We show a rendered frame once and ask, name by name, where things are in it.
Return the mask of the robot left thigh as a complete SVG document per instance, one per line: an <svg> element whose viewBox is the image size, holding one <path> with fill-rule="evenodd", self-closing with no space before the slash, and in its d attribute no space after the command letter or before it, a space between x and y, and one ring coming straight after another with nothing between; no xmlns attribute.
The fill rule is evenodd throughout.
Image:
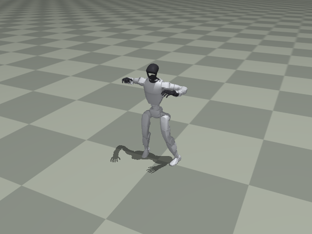
<svg viewBox="0 0 312 234"><path fill-rule="evenodd" d="M169 113L161 112L160 113L160 127L161 133L166 143L170 144L172 136L170 135L170 125L169 120L171 116Z"/></svg>

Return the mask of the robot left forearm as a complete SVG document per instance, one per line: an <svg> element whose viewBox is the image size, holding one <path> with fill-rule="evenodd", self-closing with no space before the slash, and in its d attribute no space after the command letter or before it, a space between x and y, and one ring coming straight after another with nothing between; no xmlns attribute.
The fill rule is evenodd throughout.
<svg viewBox="0 0 312 234"><path fill-rule="evenodd" d="M186 93L187 87L182 86L180 90L176 90L176 93L179 93L178 97L182 96L183 94Z"/></svg>

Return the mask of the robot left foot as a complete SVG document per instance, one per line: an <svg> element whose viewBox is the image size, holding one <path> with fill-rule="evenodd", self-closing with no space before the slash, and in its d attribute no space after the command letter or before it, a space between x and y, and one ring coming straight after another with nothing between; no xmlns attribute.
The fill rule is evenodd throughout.
<svg viewBox="0 0 312 234"><path fill-rule="evenodd" d="M175 166L181 160L181 156L179 158L174 157L174 159L170 162L170 166Z"/></svg>

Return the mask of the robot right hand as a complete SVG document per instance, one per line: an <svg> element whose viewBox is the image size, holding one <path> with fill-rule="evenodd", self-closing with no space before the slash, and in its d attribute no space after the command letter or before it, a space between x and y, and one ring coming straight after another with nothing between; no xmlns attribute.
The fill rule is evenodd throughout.
<svg viewBox="0 0 312 234"><path fill-rule="evenodd" d="M123 81L124 81L124 83L128 83L128 82L130 83L130 80L133 81L133 80L130 79L130 78L123 78L123 79L122 79L122 83L123 83Z"/></svg>

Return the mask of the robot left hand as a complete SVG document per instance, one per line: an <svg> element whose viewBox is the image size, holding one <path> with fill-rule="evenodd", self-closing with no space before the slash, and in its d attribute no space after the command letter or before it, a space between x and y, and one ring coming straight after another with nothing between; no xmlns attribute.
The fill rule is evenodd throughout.
<svg viewBox="0 0 312 234"><path fill-rule="evenodd" d="M163 93L163 94L162 94ZM166 98L169 96L169 95L173 95L173 96L175 96L175 97L177 97L178 95L179 95L179 93L176 93L176 91L175 90L173 90L173 91L171 91L171 90L163 90L162 91L162 93L161 93L161 95L163 96L164 94L164 97L166 96Z"/></svg>

